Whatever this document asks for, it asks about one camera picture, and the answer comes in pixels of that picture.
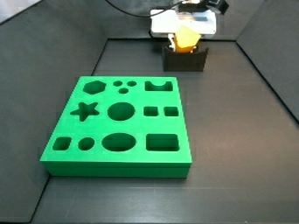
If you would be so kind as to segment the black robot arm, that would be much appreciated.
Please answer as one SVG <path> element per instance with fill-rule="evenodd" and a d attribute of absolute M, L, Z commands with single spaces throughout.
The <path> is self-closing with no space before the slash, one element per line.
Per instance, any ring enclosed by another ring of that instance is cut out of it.
<path fill-rule="evenodd" d="M 153 9 L 151 30 L 155 38 L 169 38 L 175 49 L 174 37 L 182 26 L 211 39 L 218 30 L 218 15 L 225 15 L 230 4 L 226 0 L 173 0 L 173 8 Z"/>

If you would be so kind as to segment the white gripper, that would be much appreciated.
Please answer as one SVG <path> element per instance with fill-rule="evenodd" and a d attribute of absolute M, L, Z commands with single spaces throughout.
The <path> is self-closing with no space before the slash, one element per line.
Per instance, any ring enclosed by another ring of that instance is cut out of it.
<path fill-rule="evenodd" d="M 151 15 L 151 33 L 157 38 L 169 38 L 173 50 L 175 50 L 174 33 L 182 25 L 195 30 L 205 39 L 211 39 L 217 33 L 217 16 L 211 10 L 195 13 L 151 10 Z"/>

